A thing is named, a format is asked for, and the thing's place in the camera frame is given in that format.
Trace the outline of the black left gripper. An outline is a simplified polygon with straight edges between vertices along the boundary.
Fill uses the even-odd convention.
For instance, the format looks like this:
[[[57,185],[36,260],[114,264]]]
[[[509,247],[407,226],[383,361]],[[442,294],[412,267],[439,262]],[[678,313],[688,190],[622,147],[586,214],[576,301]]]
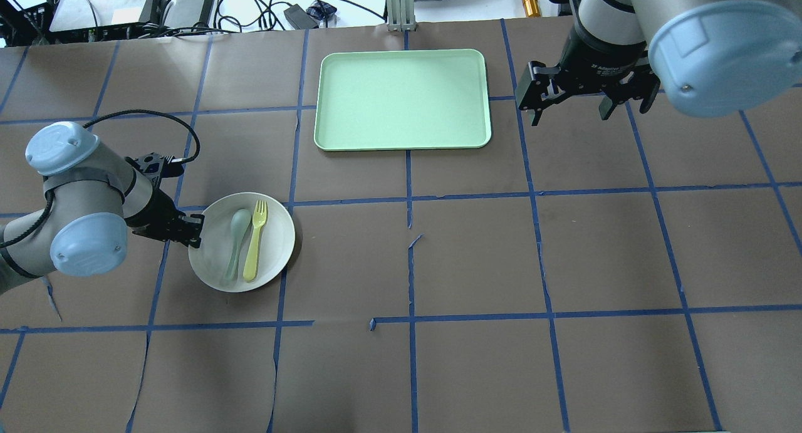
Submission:
[[[144,209],[128,218],[128,226],[135,235],[195,249],[201,246],[203,225],[204,215],[188,215],[178,210],[163,191],[155,191]]]

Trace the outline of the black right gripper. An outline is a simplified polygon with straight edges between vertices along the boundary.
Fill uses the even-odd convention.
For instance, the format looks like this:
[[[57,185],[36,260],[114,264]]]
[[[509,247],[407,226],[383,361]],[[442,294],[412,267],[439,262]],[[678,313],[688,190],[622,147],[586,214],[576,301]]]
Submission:
[[[640,101],[641,111],[650,110],[659,88],[644,41],[612,44],[571,29],[558,64],[527,62],[515,99],[519,110],[529,111],[532,127],[538,127],[545,108],[573,96],[605,94],[598,112],[607,121],[619,105],[630,100]]]

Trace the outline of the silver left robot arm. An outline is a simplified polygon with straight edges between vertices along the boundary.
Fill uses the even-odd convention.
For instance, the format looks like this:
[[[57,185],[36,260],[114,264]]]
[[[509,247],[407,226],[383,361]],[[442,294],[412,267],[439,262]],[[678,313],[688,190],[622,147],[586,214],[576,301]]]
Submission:
[[[199,248],[203,215],[188,215],[160,189],[184,172],[185,159],[157,153],[123,158],[88,128],[57,122],[25,150],[42,176],[45,206],[2,225],[2,291],[54,271],[90,277],[128,256],[128,236]]]

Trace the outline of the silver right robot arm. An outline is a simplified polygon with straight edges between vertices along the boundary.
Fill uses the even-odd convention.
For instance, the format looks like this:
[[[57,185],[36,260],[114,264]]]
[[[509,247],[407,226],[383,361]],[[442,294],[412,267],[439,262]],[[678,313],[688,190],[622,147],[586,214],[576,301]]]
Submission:
[[[598,111],[663,90],[676,110],[719,118],[758,107],[799,82],[800,0],[550,0],[573,27],[558,64],[530,61],[518,108],[537,125],[545,108],[603,94]]]

